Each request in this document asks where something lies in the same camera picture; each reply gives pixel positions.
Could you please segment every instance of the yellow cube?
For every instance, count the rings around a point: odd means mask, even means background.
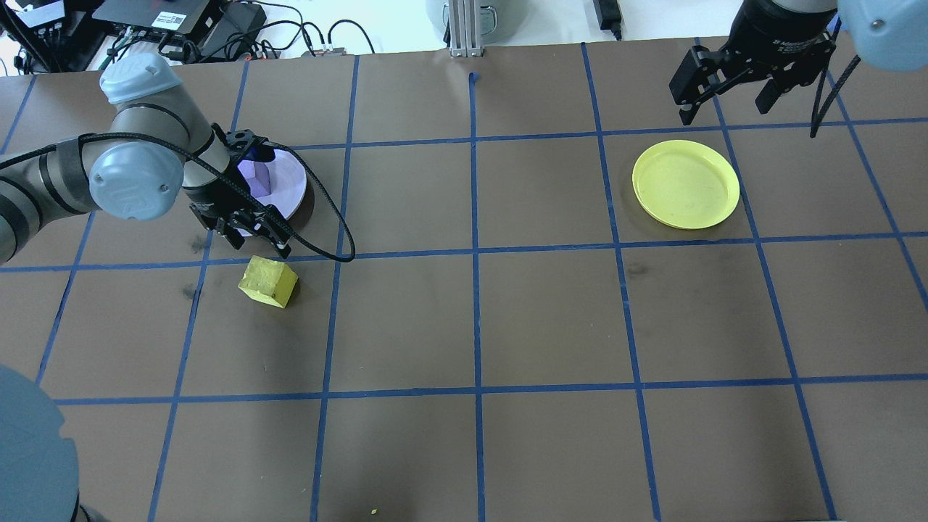
[[[297,275],[286,264],[253,255],[238,287],[255,301],[283,308],[290,301],[296,280]]]

